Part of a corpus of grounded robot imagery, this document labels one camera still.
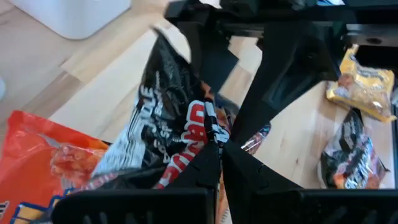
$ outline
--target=light wood floor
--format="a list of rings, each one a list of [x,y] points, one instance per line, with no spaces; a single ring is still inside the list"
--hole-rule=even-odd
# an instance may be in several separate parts
[[[134,95],[155,34],[163,28],[190,60],[182,34],[162,18],[166,0],[134,0],[133,7],[86,40],[67,40],[0,0],[0,76],[7,95],[0,101],[0,143],[13,110],[24,110],[96,138],[113,141],[130,116]],[[256,39],[234,37],[240,59],[221,93],[241,104],[261,61]],[[256,157],[285,177],[319,188],[315,166],[346,111],[325,99],[325,84],[292,103],[272,120],[272,131]],[[385,165],[393,169],[391,125],[365,119]],[[394,187],[394,172],[384,187]]]

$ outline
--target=orange snack bag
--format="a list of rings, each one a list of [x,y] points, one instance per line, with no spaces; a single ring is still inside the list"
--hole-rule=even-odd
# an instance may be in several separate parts
[[[0,160],[0,223],[42,216],[90,177],[103,141],[23,111],[14,111]]]

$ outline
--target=white box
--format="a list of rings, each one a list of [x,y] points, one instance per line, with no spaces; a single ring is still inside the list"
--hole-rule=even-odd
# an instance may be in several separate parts
[[[57,34],[84,39],[131,7],[131,0],[10,0]]]

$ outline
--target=wooden surface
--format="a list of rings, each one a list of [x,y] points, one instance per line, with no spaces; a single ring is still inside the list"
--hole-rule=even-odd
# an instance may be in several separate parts
[[[166,0],[134,0],[131,10],[79,41],[58,36],[6,1],[0,0],[0,77],[7,84],[6,97],[0,101],[0,141],[6,119],[15,109],[113,141],[129,119],[155,41],[151,25],[161,27],[190,60],[184,36],[162,18]],[[242,37],[231,40],[229,49],[240,61],[221,93],[239,105],[261,61],[255,42]],[[325,99],[321,83],[271,121],[271,133],[256,157],[303,187],[319,188],[318,158],[345,114]],[[376,152],[393,169],[391,125],[371,119],[365,123]],[[393,172],[383,187],[394,187]]]

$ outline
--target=yellow snack bag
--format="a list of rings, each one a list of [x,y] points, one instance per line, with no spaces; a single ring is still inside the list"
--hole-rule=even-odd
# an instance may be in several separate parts
[[[382,122],[395,120],[390,103],[394,73],[360,66],[355,59],[357,50],[358,45],[347,50],[340,65],[341,76],[337,82],[328,83],[326,97],[344,107],[356,107]]]

